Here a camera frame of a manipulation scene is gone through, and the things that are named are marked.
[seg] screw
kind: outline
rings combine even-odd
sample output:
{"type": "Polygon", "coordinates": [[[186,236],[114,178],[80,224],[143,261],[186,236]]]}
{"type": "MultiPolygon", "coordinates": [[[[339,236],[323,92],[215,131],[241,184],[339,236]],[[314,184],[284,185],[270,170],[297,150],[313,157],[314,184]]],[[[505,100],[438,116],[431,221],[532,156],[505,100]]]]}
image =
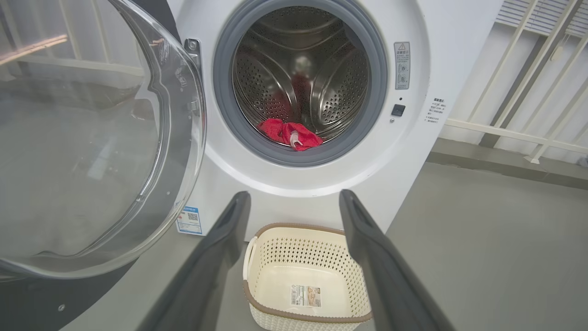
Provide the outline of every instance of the screw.
{"type": "Polygon", "coordinates": [[[195,51],[197,46],[198,46],[198,44],[197,44],[197,43],[196,43],[196,41],[194,41],[194,40],[190,40],[190,41],[188,42],[188,48],[189,48],[191,51],[195,51]]]}

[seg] washing machine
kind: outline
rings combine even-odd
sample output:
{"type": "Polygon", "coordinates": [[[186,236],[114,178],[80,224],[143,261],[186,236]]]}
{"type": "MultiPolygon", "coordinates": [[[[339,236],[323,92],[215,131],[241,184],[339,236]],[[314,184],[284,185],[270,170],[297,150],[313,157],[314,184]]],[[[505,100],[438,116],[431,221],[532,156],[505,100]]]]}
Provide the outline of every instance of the washing machine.
{"type": "Polygon", "coordinates": [[[0,266],[71,279],[131,262],[173,224],[206,235],[239,191],[246,238],[277,222],[341,229],[343,189],[385,231],[502,2],[7,3],[0,266]],[[93,12],[97,28],[73,29],[93,12]],[[49,26],[28,37],[39,17],[49,26]],[[270,118],[323,143],[272,141],[270,118]]]}

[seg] gray rubber seal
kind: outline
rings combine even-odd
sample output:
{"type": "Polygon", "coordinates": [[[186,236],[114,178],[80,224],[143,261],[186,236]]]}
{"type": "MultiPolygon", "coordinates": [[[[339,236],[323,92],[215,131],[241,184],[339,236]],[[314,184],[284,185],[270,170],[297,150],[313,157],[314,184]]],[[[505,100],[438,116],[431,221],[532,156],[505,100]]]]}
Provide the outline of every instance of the gray rubber seal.
{"type": "Polygon", "coordinates": [[[235,11],[220,35],[214,58],[213,79],[220,112],[243,145],[274,163],[294,167],[317,166],[344,155],[372,129],[386,98],[386,49],[371,19],[352,0],[251,0],[235,11]],[[339,17],[363,44],[370,65],[371,79],[366,102],[356,119],[337,138],[306,151],[294,151],[290,147],[278,145],[257,132],[241,113],[232,86],[233,56],[245,31],[262,16],[289,6],[315,7],[339,17]]]}

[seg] white blind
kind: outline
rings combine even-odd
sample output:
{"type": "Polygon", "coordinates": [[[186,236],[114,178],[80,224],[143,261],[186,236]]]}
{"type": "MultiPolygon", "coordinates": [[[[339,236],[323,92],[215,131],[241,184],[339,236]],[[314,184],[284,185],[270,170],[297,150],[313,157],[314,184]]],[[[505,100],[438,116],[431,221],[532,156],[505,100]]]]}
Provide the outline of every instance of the white blind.
{"type": "MultiPolygon", "coordinates": [[[[529,7],[529,2],[529,0],[505,0],[496,22],[513,27],[518,26],[529,7]]],[[[549,35],[568,3],[569,0],[540,0],[525,30],[549,35]]],[[[577,37],[583,37],[588,32],[588,0],[583,0],[566,32],[577,37]]]]}

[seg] laundry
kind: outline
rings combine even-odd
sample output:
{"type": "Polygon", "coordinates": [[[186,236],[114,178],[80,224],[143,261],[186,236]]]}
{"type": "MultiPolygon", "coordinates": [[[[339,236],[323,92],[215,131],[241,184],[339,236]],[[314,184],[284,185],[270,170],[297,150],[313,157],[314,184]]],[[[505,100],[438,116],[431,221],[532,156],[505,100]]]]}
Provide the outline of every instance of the laundry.
{"type": "Polygon", "coordinates": [[[300,123],[283,123],[279,118],[268,118],[258,125],[268,138],[292,146],[295,151],[304,151],[318,146],[323,140],[300,123]]]}

